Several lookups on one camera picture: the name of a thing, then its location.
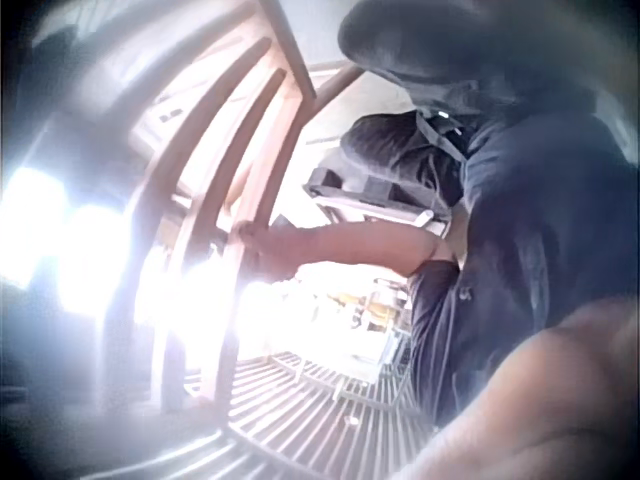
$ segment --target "wooden frame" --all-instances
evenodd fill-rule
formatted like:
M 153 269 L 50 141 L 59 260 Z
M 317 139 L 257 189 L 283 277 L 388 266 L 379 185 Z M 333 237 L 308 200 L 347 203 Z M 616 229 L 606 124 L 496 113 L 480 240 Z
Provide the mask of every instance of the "wooden frame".
M 362 74 L 359 68 L 347 66 L 316 93 L 279 2 L 255 0 L 245 2 L 223 19 L 203 27 L 202 34 L 192 35 L 185 40 L 176 52 L 187 52 L 187 59 L 183 57 L 178 60 L 174 52 L 162 64 L 152 67 L 150 72 L 153 75 L 144 75 L 133 90 L 117 102 L 117 108 L 107 115 L 107 123 L 114 125 L 122 122 L 125 128 L 131 128 L 131 119 L 137 118 L 140 109 L 171 82 L 180 65 L 186 65 L 189 59 L 203 51 L 215 55 L 216 48 L 211 42 L 239 28 L 247 19 L 256 17 L 270 33 L 246 46 L 244 53 L 213 83 L 186 116 L 166 148 L 150 162 L 129 204 L 132 229 L 130 258 L 123 280 L 102 322 L 102 375 L 98 393 L 100 401 L 109 409 L 126 406 L 123 389 L 127 382 L 123 379 L 126 378 L 130 358 L 134 304 L 143 262 L 154 243 L 187 161 L 223 104 L 258 61 L 268 56 L 272 68 L 262 77 L 254 93 L 242 100 L 245 102 L 242 113 L 230 132 L 221 137 L 223 148 L 211 160 L 213 170 L 210 182 L 197 192 L 182 222 L 169 268 L 170 276 L 175 279 L 180 278 L 185 268 L 206 258 L 218 215 L 221 209 L 230 205 L 230 201 L 234 203 L 239 198 L 234 219 L 236 223 L 249 220 L 268 224 L 300 132 L 322 108 Z M 196 48 L 194 38 L 202 40 L 199 48 Z M 151 91 L 146 90 L 145 85 L 150 86 Z M 238 172 L 249 142 L 255 141 L 252 138 L 258 130 L 263 131 L 258 148 L 253 151 L 252 158 L 247 159 L 247 166 Z M 221 271 L 225 275 L 222 283 L 226 291 L 221 292 L 220 297 L 225 300 L 219 306 L 217 318 L 212 321 L 223 322 L 225 334 L 221 351 L 213 349 L 206 359 L 201 389 L 203 398 L 215 402 L 220 420 L 226 420 L 229 411 L 238 354 L 236 313 L 239 294 L 251 276 L 251 264 L 251 255 L 242 245 L 230 243 L 224 249 Z M 165 381 L 164 354 L 170 336 L 168 327 L 160 328 L 156 334 L 152 380 L 152 391 L 156 393 L 162 390 Z M 161 396 L 154 395 L 154 398 L 162 404 Z

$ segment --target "forearm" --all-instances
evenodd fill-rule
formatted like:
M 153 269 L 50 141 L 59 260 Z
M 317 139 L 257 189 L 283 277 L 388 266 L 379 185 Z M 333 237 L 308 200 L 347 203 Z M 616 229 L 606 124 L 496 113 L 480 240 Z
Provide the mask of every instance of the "forearm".
M 303 263 L 334 262 L 389 268 L 408 277 L 427 260 L 453 260 L 444 240 L 420 228 L 392 222 L 352 222 L 304 231 Z

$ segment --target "bare skin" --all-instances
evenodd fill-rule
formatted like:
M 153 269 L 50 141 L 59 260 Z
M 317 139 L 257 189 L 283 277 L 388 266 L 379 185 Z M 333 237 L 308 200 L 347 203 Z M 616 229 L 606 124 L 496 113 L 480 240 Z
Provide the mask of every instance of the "bare skin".
M 237 235 L 271 281 L 320 261 L 372 264 L 409 277 L 425 261 L 454 260 L 439 237 L 386 222 L 310 230 L 246 224 Z M 637 303 L 586 305 L 523 342 L 474 402 L 394 478 L 612 478 L 637 446 Z

